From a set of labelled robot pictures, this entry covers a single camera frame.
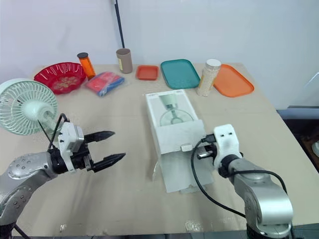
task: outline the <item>table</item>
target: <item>table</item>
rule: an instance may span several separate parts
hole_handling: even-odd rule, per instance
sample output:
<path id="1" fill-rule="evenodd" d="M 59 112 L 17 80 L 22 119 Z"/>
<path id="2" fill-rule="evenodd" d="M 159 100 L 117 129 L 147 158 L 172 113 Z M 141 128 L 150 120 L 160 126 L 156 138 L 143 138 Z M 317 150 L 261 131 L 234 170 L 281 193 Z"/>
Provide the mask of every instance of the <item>table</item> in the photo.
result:
<path id="1" fill-rule="evenodd" d="M 231 64 L 255 85 L 255 91 L 227 98 L 215 89 L 200 97 L 186 93 L 207 133 L 231 123 L 240 150 L 253 163 L 284 179 L 294 207 L 294 224 L 319 222 L 319 175 L 242 64 Z M 200 75 L 203 64 L 194 65 Z M 96 65 L 97 73 L 120 73 L 117 65 Z M 78 171 L 46 183 L 32 196 L 17 224 L 30 236 L 84 236 L 184 233 L 244 230 L 246 221 L 210 201 L 200 192 L 166 193 L 159 172 L 152 181 L 157 158 L 147 117 L 145 94 L 169 90 L 162 75 L 157 81 L 140 81 L 135 72 L 123 75 L 128 84 L 100 98 L 84 86 L 57 96 L 59 112 L 83 128 L 116 132 L 90 145 L 94 160 L 126 152 L 113 167 L 94 174 Z M 19 136 L 0 129 L 0 173 L 18 156 L 45 151 L 42 133 Z M 213 172 L 207 191 L 216 200 L 243 212 L 243 201 L 228 179 Z"/>

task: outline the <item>small orange tray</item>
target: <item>small orange tray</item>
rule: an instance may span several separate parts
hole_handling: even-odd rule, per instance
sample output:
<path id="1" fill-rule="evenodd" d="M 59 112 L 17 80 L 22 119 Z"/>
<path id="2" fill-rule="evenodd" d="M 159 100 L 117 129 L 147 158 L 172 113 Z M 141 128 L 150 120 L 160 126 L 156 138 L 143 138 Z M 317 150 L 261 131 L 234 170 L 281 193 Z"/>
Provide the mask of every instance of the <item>small orange tray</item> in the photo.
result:
<path id="1" fill-rule="evenodd" d="M 158 66 L 140 65 L 136 70 L 136 78 L 140 80 L 155 81 L 159 76 Z"/>
<path id="2" fill-rule="evenodd" d="M 238 97 L 250 94 L 255 87 L 235 68 L 222 64 L 214 81 L 214 87 L 224 96 Z"/>

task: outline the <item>teal tray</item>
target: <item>teal tray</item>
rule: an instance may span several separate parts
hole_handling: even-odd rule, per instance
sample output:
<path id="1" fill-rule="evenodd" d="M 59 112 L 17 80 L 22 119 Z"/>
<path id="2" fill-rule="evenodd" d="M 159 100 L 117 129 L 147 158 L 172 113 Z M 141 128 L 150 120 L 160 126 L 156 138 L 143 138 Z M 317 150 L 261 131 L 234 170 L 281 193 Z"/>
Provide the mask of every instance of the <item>teal tray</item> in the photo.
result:
<path id="1" fill-rule="evenodd" d="M 164 61 L 161 63 L 166 84 L 172 89 L 189 89 L 198 86 L 200 78 L 192 63 L 186 59 Z"/>

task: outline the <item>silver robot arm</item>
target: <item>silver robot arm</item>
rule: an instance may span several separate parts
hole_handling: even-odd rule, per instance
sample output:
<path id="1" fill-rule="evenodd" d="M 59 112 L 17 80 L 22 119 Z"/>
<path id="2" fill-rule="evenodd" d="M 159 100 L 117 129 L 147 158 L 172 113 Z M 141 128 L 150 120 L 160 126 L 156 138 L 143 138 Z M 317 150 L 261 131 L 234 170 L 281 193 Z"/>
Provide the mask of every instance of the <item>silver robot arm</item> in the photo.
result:
<path id="1" fill-rule="evenodd" d="M 229 163 L 228 172 L 264 170 L 244 158 Z M 293 207 L 282 187 L 275 184 L 269 174 L 236 174 L 229 178 L 235 192 L 245 202 L 248 234 L 261 234 L 269 238 L 285 238 L 291 229 Z"/>
<path id="2" fill-rule="evenodd" d="M 113 154 L 94 163 L 88 149 L 88 143 L 107 139 L 114 134 L 112 131 L 101 131 L 83 135 L 80 127 L 64 122 L 58 136 L 59 149 L 53 146 L 47 152 L 15 159 L 0 176 L 0 238 L 9 238 L 32 193 L 47 181 L 61 173 L 74 173 L 76 169 L 98 172 L 121 160 L 125 153 Z"/>
<path id="3" fill-rule="evenodd" d="M 55 177 L 49 152 L 14 160 L 0 176 L 0 226 L 15 223 L 32 193 Z"/>
<path id="4" fill-rule="evenodd" d="M 207 152 L 197 155 L 197 158 L 213 157 L 218 173 L 229 178 L 235 192 L 245 202 L 249 238 L 286 238 L 293 218 L 293 207 L 288 195 L 271 180 L 269 174 L 236 174 L 239 171 L 265 170 L 242 157 L 233 126 L 218 126 L 214 134 L 202 141 L 210 145 L 205 146 Z"/>

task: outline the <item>electric fan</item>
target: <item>electric fan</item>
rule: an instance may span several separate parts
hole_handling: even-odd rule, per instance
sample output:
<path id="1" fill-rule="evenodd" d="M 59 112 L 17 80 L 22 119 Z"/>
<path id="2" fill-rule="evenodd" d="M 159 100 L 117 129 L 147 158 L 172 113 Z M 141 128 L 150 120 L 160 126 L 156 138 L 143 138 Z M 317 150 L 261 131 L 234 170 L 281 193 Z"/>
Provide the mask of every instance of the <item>electric fan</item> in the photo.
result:
<path id="1" fill-rule="evenodd" d="M 20 135 L 36 133 L 41 125 L 54 130 L 56 116 L 55 95 L 44 84 L 18 78 L 0 85 L 0 125 L 6 130 Z"/>
<path id="2" fill-rule="evenodd" d="M 193 121 L 192 116 L 186 111 L 179 110 L 175 94 L 159 96 L 167 111 L 161 116 L 161 126 Z"/>

